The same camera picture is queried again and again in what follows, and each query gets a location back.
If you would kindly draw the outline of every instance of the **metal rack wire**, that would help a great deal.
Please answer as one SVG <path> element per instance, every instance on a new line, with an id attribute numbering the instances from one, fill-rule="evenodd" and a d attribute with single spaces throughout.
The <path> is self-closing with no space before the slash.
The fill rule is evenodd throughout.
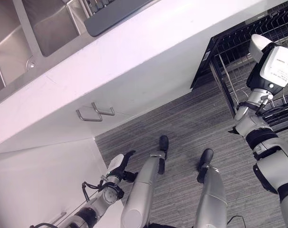
<path id="1" fill-rule="evenodd" d="M 250 94 L 246 81 L 256 64 L 249 53 L 252 34 L 263 35 L 288 48 L 288 2 L 272 8 L 266 16 L 250 24 L 239 25 L 225 35 L 219 34 L 218 40 L 211 39 L 214 47 L 207 49 L 207 53 L 211 52 L 209 66 L 233 116 L 238 104 Z M 206 66 L 204 59 L 201 66 Z M 272 126 L 278 125 L 277 131 L 288 128 L 288 85 L 266 106 L 264 119 Z"/>

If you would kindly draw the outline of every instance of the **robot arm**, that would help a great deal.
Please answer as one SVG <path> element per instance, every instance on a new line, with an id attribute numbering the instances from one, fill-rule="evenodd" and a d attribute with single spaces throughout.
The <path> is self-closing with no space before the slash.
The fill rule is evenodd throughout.
<path id="1" fill-rule="evenodd" d="M 282 216 L 288 226 L 288 144 L 259 115 L 288 83 L 288 48 L 255 34 L 250 52 L 258 63 L 247 80 L 252 92 L 246 102 L 240 103 L 234 131 L 253 150 L 257 160 L 253 170 L 262 186 L 279 195 Z"/>
<path id="2" fill-rule="evenodd" d="M 107 209 L 124 196 L 124 192 L 118 184 L 122 179 L 128 182 L 135 180 L 137 174 L 125 171 L 128 160 L 134 152 L 130 151 L 126 155 L 119 154 L 111 160 L 106 178 L 100 186 L 97 196 L 89 200 L 59 228 L 92 228 Z"/>

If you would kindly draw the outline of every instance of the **black cable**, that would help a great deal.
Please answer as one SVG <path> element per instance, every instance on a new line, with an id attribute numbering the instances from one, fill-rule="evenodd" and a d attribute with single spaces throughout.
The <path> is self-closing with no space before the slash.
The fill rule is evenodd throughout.
<path id="1" fill-rule="evenodd" d="M 52 225 L 50 223 L 45 223 L 45 222 L 39 223 L 36 226 L 32 225 L 32 226 L 30 226 L 30 228 L 39 228 L 41 226 L 47 226 L 47 227 L 50 227 L 50 228 L 58 228 L 57 226 L 54 226 L 54 225 Z"/>
<path id="2" fill-rule="evenodd" d="M 102 187 L 102 184 L 103 184 L 103 180 L 100 181 L 100 183 L 95 186 L 95 185 L 92 185 L 92 184 L 88 184 L 86 181 L 82 183 L 82 190 L 83 190 L 83 194 L 85 196 L 85 199 L 86 199 L 86 202 L 89 202 L 89 197 L 88 197 L 88 194 L 86 192 L 86 186 L 91 188 L 91 189 L 97 189 L 97 190 L 100 190 L 101 187 Z"/>
<path id="3" fill-rule="evenodd" d="M 228 224 L 233 220 L 233 218 L 235 218 L 235 217 L 240 217 L 240 218 L 242 218 L 243 224 L 244 224 L 244 228 L 247 228 L 247 226 L 245 225 L 244 217 L 241 216 L 241 215 L 234 215 L 233 217 L 230 218 L 230 220 L 228 221 L 228 223 L 227 223 L 226 225 L 228 225 Z"/>

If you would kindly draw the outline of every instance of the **white cabinet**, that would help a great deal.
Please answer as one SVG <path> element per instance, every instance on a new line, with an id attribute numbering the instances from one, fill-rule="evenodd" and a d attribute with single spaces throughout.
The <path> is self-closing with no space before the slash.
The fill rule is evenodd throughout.
<path id="1" fill-rule="evenodd" d="M 62 212 L 69 215 L 85 201 L 82 182 L 97 184 L 106 170 L 93 139 L 0 154 L 0 228 L 26 228 L 52 222 Z M 118 201 L 102 224 L 119 228 L 122 208 Z"/>
<path id="2" fill-rule="evenodd" d="M 281 2 L 155 3 L 0 103 L 0 153 L 90 138 L 190 92 L 212 36 Z M 117 115 L 81 122 L 91 102 Z"/>

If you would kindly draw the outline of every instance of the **cabinet door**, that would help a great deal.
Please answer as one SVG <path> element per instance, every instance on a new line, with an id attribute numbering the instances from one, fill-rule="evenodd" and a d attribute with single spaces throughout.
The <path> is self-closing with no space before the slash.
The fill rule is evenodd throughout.
<path id="1" fill-rule="evenodd" d="M 0 144 L 0 153 L 93 138 L 131 117 L 117 113 L 116 106 L 114 106 L 115 116 L 103 115 L 102 122 L 84 122 L 78 118 L 77 109 L 85 118 L 98 118 L 93 108 L 86 107 L 86 104 L 77 100 L 46 116 Z M 100 107 L 107 106 L 99 103 L 97 107 L 100 109 Z"/>
<path id="2" fill-rule="evenodd" d="M 25 228 L 70 214 L 85 201 L 82 182 L 98 184 L 105 173 L 92 139 L 0 154 L 0 228 Z M 120 206 L 112 213 L 118 218 Z"/>

